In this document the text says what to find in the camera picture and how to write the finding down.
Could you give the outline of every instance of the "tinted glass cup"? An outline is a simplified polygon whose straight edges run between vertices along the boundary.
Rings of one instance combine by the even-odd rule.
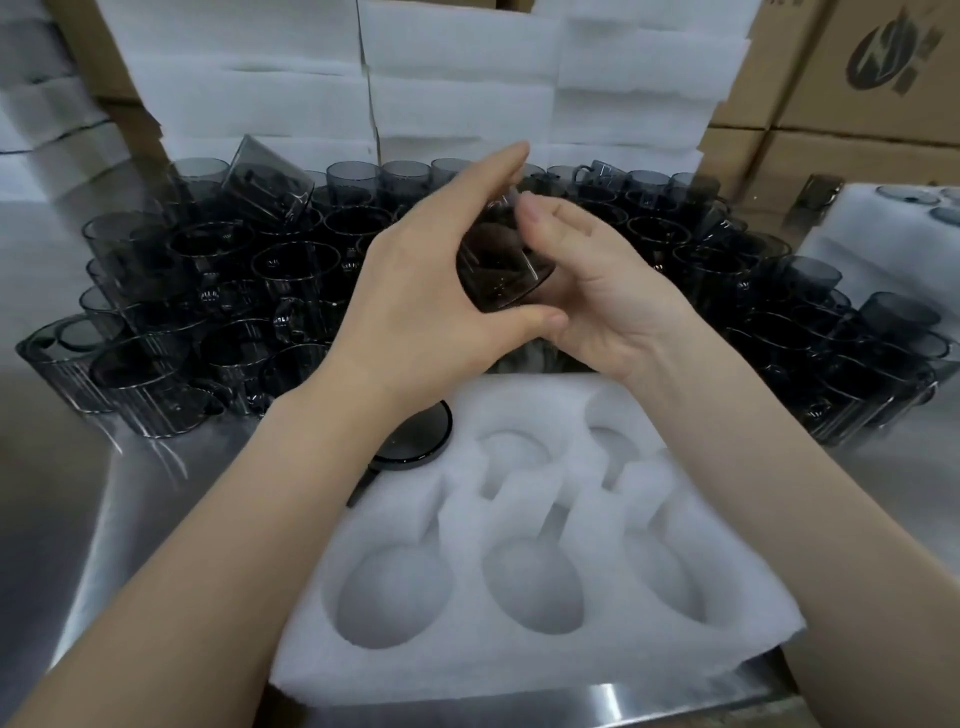
[[[300,219],[287,228],[274,228],[266,224],[254,227],[255,239],[251,245],[251,253],[255,255],[278,243],[294,240],[321,241],[324,235],[324,215],[311,205],[303,211]]]
[[[277,397],[296,389],[317,371],[327,352],[329,347],[322,344],[299,344],[271,356],[259,375],[264,411]]]
[[[857,345],[863,339],[863,329],[849,309],[841,312],[801,303],[794,306],[789,318],[807,332],[812,352],[856,356]]]
[[[233,157],[223,194],[243,219],[285,230],[300,219],[313,186],[310,175],[247,134]]]
[[[170,235],[168,245],[188,277],[210,284],[247,273],[254,238],[253,229],[237,220],[183,228]]]
[[[670,178],[661,172],[637,169],[627,175],[627,199],[641,210],[656,210],[669,187]]]
[[[678,220],[696,230],[720,194],[720,181],[709,175],[682,172],[670,178],[668,196],[678,206]]]
[[[199,304],[213,319],[223,321],[265,310],[269,298],[262,280],[216,281],[200,289]]]
[[[856,358],[871,366],[892,383],[891,399],[869,421],[874,427],[894,424],[921,400],[930,400],[936,392],[937,376],[930,366],[949,352],[946,340],[930,334],[927,341],[916,342],[914,351],[877,340],[863,340]]]
[[[380,193],[387,209],[413,206],[430,193],[430,165],[420,161],[388,161],[380,168]]]
[[[123,332],[119,317],[114,316],[112,322],[110,335],[105,335],[83,314],[69,316],[34,331],[16,345],[16,352],[77,412],[111,412],[112,403],[89,372],[104,346]]]
[[[800,324],[786,316],[759,311],[747,316],[741,328],[767,347],[772,363],[781,369],[793,373],[805,368],[813,337]]]
[[[690,231],[661,217],[637,217],[627,223],[627,239],[647,263],[661,273],[675,248],[690,242]]]
[[[332,188],[317,187],[310,197],[310,205],[326,216],[341,207],[372,205],[373,193],[363,187],[338,187],[336,194]]]
[[[627,173],[600,159],[591,164],[581,164],[573,173],[573,181],[592,187],[602,187],[611,192],[621,191],[627,183]]]
[[[276,302],[272,318],[277,339],[298,344],[323,341],[335,333],[321,306],[324,301],[349,299],[335,248],[306,241],[281,243],[257,255],[252,269]]]
[[[344,207],[331,212],[324,220],[326,242],[340,251],[347,263],[348,251],[360,253],[360,259],[354,259],[345,270],[349,275],[359,273],[362,256],[373,239],[394,223],[394,216],[380,207]]]
[[[734,318],[749,269],[732,253],[682,245],[673,249],[663,272],[704,320],[722,329]]]
[[[555,268],[552,260],[523,242],[506,199],[487,206],[464,235],[457,253],[457,274],[464,291],[484,313],[517,303]]]
[[[104,295],[99,286],[87,288],[81,294],[80,308],[84,310],[84,315],[90,324],[107,339],[115,338],[119,333],[116,331],[118,319],[120,328],[126,327],[126,323],[117,311],[116,305]]]
[[[842,445],[893,398],[898,383],[847,356],[814,357],[813,385],[794,416],[821,445]]]
[[[908,345],[940,323],[940,314],[914,299],[886,291],[874,293],[860,307],[864,325],[881,339]]]
[[[516,186],[518,192],[533,192],[535,195],[550,195],[550,176],[536,164],[523,165],[523,179]]]
[[[190,384],[187,356],[161,336],[138,336],[102,350],[90,379],[130,428],[143,437],[189,432],[223,411],[208,392]]]
[[[368,161],[338,161],[326,168],[330,197],[340,206],[344,204],[339,194],[341,187],[359,187],[375,195],[379,178],[380,168]]]
[[[576,174],[577,167],[566,164],[549,167],[546,171],[549,190],[543,194],[548,197],[567,197],[573,188],[573,178]]]
[[[168,207],[178,223],[199,223],[222,213],[221,190],[230,165],[222,159],[175,159],[167,166],[177,209]]]
[[[260,370],[281,349],[268,319],[241,319],[211,331],[200,345],[200,359],[234,394],[238,414],[266,410]]]
[[[757,292],[770,305],[789,310],[798,302],[828,303],[842,278],[840,271],[821,260],[788,255],[758,282]]]
[[[434,159],[430,164],[431,184],[433,189],[440,189],[453,180],[472,164],[468,159],[445,157]]]
[[[109,212],[84,225],[83,235],[104,275],[135,299],[169,292],[180,267],[167,249],[169,230],[159,215]]]

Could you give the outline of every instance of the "box logo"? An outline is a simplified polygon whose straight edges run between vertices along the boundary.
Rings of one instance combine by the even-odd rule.
[[[867,91],[893,81],[893,90],[902,96],[943,38],[944,32],[936,27],[923,34],[904,8],[897,19],[874,28],[860,41],[847,64],[847,83]]]

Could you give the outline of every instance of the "hand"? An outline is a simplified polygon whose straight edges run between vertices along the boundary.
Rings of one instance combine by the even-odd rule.
[[[559,334],[566,314],[548,305],[480,313],[456,271],[464,234],[490,199],[518,181],[528,153],[517,143],[473,164],[376,237],[317,376],[359,381],[402,420],[505,353]]]
[[[527,245],[559,266],[536,294],[570,318],[551,340],[591,369],[627,382],[642,375],[651,352],[699,321],[622,235],[571,202],[524,192],[516,220]]]

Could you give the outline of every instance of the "mug handle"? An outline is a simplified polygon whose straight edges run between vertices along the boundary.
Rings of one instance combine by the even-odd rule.
[[[306,303],[300,299],[280,299],[274,314],[276,338],[287,346],[303,344],[309,340],[306,333]]]
[[[581,164],[579,167],[577,167],[575,170],[573,170],[573,183],[574,183],[574,184],[583,184],[584,181],[587,179],[587,175],[584,175],[584,178],[583,178],[582,180],[578,180],[578,179],[577,179],[577,178],[580,176],[580,171],[581,171],[581,170],[586,170],[588,174],[593,174],[593,167],[591,167],[589,164]]]

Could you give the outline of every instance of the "left hand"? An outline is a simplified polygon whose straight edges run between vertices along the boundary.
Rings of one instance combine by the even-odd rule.
[[[471,165],[376,237],[333,348],[314,376],[358,383],[384,398],[399,423],[505,353],[539,336],[556,338],[568,323],[559,308],[480,313],[457,276],[464,234],[519,177],[528,153],[529,145],[518,142]]]

